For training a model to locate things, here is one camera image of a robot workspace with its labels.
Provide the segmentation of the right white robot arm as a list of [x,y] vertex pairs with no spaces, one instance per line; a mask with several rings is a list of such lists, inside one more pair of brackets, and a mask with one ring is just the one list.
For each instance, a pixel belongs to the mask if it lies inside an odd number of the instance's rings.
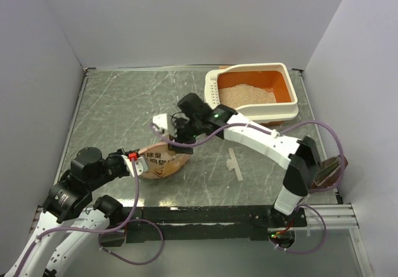
[[174,141],[173,148],[190,153],[197,136],[217,136],[242,144],[285,170],[271,217],[276,225],[287,225],[293,219],[298,204],[308,195],[319,172],[320,157],[315,141],[308,136],[302,139],[285,136],[251,121],[226,105],[211,108],[195,93],[185,95],[177,106],[183,116],[166,116],[161,129]]

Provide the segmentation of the pink cat litter bag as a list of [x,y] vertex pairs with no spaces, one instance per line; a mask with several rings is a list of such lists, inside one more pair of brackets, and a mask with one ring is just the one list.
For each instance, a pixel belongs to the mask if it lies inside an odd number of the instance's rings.
[[176,153],[164,142],[144,147],[138,153],[146,159],[149,168],[141,177],[152,180],[175,174],[191,159],[190,154]]

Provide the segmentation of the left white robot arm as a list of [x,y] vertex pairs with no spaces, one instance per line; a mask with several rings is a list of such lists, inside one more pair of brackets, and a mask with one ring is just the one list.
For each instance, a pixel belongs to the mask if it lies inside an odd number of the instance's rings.
[[104,158],[98,148],[81,149],[70,168],[50,190],[36,228],[6,276],[62,276],[77,255],[105,228],[116,228],[123,220],[123,205],[105,195],[95,201],[88,218],[72,225],[93,201],[93,191],[116,178],[135,176],[134,161],[123,149]]

